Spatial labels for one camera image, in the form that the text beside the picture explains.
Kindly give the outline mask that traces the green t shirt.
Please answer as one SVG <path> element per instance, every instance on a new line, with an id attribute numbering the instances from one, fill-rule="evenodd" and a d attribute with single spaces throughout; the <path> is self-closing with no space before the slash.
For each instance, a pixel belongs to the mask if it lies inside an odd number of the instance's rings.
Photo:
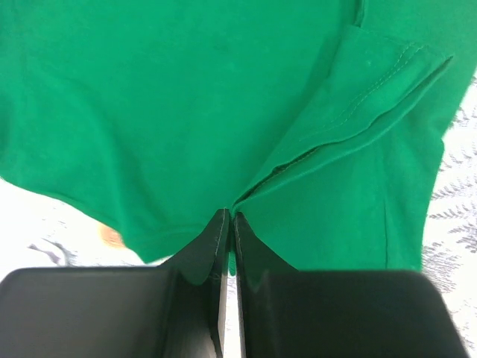
<path id="1" fill-rule="evenodd" d="M 474 1 L 3 1 L 1 176 L 145 262 L 220 209 L 299 269 L 421 267 Z"/>

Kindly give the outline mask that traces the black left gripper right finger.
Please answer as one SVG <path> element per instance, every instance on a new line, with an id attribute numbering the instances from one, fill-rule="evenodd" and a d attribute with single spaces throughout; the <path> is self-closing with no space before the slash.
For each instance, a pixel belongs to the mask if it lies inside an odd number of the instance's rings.
<path id="1" fill-rule="evenodd" d="M 244 357 L 465 357 L 430 280 L 415 271 L 300 271 L 234 220 Z"/>

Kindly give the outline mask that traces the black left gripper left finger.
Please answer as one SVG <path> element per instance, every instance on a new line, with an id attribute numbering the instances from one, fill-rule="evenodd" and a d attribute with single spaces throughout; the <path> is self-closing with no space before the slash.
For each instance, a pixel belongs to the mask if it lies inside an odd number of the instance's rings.
<path id="1" fill-rule="evenodd" d="M 3 357 L 222 357 L 228 212 L 159 266 L 24 268 L 1 282 Z"/>

